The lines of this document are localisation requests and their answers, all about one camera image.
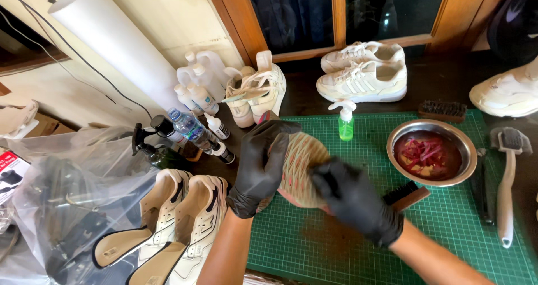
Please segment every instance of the cleaning solution bottle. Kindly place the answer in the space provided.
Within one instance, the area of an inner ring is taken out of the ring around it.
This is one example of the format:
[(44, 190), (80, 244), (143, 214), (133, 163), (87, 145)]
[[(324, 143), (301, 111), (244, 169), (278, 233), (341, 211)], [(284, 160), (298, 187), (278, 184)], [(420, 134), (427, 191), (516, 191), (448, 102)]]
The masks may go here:
[(197, 63), (193, 65), (194, 74), (197, 78), (194, 81), (198, 86), (204, 87), (217, 102), (222, 102), (226, 95), (226, 83), (221, 84), (211, 70)]
[(207, 124), (209, 125), (209, 129), (217, 135), (220, 139), (224, 140), (228, 137), (230, 137), (230, 131), (222, 124), (222, 121), (217, 117), (212, 117), (211, 115), (204, 113), (205, 117), (207, 118)]
[(204, 110), (193, 101), (192, 95), (187, 88), (183, 85), (178, 84), (174, 87), (174, 91), (178, 94), (178, 99), (183, 103), (192, 113), (196, 116), (202, 116)]
[(329, 106), (329, 110), (334, 110), (341, 106), (340, 118), (338, 118), (338, 132), (340, 139), (349, 141), (353, 139), (353, 115), (351, 114), (357, 105), (349, 99), (342, 99), (339, 102), (333, 103)]
[(161, 137), (166, 137), (175, 142), (179, 147), (185, 148), (187, 138), (181, 135), (174, 129), (174, 124), (171, 123), (164, 115), (157, 115), (151, 119), (150, 126), (159, 132)]
[(219, 142), (218, 144), (214, 144), (212, 141), (209, 143), (211, 144), (212, 154), (219, 157), (225, 164), (229, 165), (235, 160), (235, 154), (228, 151), (224, 143)]
[(176, 71), (176, 75), (178, 76), (179, 83), (181, 83), (185, 88), (191, 82), (198, 83), (198, 76), (194, 74), (194, 70), (192, 67), (178, 68), (178, 70)]
[(140, 123), (136, 124), (132, 138), (133, 156), (136, 155), (138, 151), (142, 151), (147, 155), (147, 160), (150, 165), (158, 169), (185, 169), (185, 166), (188, 165), (188, 161), (177, 151), (174, 151), (165, 145), (155, 148), (153, 145), (144, 143), (146, 137), (155, 133), (156, 132), (143, 130), (142, 124)]
[(212, 154), (211, 143), (218, 144), (219, 138), (215, 137), (203, 124), (198, 121), (191, 112), (180, 112), (175, 108), (168, 110), (168, 116), (174, 124), (174, 129), (185, 136), (206, 154)]
[(211, 116), (217, 114), (219, 111), (219, 105), (203, 87), (190, 83), (187, 89), (189, 89), (189, 92), (191, 92), (191, 98), (193, 101), (197, 103), (202, 110)]
[(196, 55), (195, 55), (192, 51), (186, 52), (186, 53), (185, 53), (185, 58), (186, 58), (187, 61), (188, 61), (187, 65), (188, 65), (189, 67), (192, 67), (193, 64), (196, 63)]
[(228, 82), (230, 76), (224, 72), (226, 67), (217, 53), (213, 51), (200, 51), (196, 54), (196, 61), (203, 65), (206, 70), (211, 70), (221, 86), (226, 89), (226, 82)]

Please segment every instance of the green cutting mat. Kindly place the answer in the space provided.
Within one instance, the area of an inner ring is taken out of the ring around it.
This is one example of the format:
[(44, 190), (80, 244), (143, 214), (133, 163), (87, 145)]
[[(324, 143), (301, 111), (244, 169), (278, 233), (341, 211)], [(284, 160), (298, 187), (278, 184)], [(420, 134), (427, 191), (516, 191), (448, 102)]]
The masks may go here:
[[(368, 170), (377, 192), (405, 184), (408, 179), (390, 163), (386, 142), (401, 123), (418, 119), (415, 113), (355, 114), (354, 136), (344, 142), (338, 136), (338, 116), (284, 117), (302, 124), (303, 131), (318, 138), (331, 155)], [(464, 123), (453, 124), (473, 141), (486, 147), (487, 128), (480, 111), (469, 110)], [(500, 182), (502, 155), (488, 153), (488, 185)], [(431, 195), (405, 211), (421, 231), (484, 273), (496, 284), (538, 284), (533, 261), (519, 227), (512, 247), (505, 249), (496, 228), (481, 224), (467, 181), (452, 187), (429, 186)], [(247, 267), (310, 284), (418, 284), (420, 277), (386, 249), (361, 241), (348, 251), (327, 243), (324, 213), (293, 206), (278, 193), (252, 225)]]

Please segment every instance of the forearm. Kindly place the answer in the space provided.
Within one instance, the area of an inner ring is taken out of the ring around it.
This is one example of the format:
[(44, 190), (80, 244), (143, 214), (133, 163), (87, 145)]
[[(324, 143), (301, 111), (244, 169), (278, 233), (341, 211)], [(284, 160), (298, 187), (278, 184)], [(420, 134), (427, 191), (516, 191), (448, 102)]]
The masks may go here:
[(228, 208), (196, 284), (243, 284), (252, 219), (240, 219)]
[(389, 248), (428, 284), (493, 284), (408, 220), (400, 238)]

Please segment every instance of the glass window pane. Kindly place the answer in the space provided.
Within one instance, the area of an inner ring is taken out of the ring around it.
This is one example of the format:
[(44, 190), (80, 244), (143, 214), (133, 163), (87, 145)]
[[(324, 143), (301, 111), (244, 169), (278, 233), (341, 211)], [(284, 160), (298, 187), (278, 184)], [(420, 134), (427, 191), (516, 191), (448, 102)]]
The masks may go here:
[(332, 0), (251, 0), (273, 54), (332, 47)]
[(432, 31), (442, 0), (346, 0), (346, 43)]

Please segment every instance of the spray pump nozzle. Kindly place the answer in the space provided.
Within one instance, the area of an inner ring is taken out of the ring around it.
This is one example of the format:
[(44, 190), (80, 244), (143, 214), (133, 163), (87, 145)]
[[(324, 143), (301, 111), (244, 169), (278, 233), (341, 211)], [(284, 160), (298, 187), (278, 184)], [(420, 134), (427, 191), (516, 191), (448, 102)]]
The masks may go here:
[(138, 151), (142, 151), (145, 154), (151, 155), (155, 154), (156, 150), (153, 145), (144, 143), (144, 139), (148, 136), (155, 134), (156, 132), (148, 132), (142, 129), (142, 124), (137, 123), (134, 127), (133, 138), (132, 138), (132, 147), (133, 147), (133, 156), (135, 156)]
[(351, 112), (357, 108), (357, 105), (349, 99), (340, 99), (339, 101), (329, 105), (329, 110), (334, 110), (339, 106), (342, 107), (342, 110), (340, 111), (340, 118), (345, 122), (351, 120), (351, 118), (353, 118)]

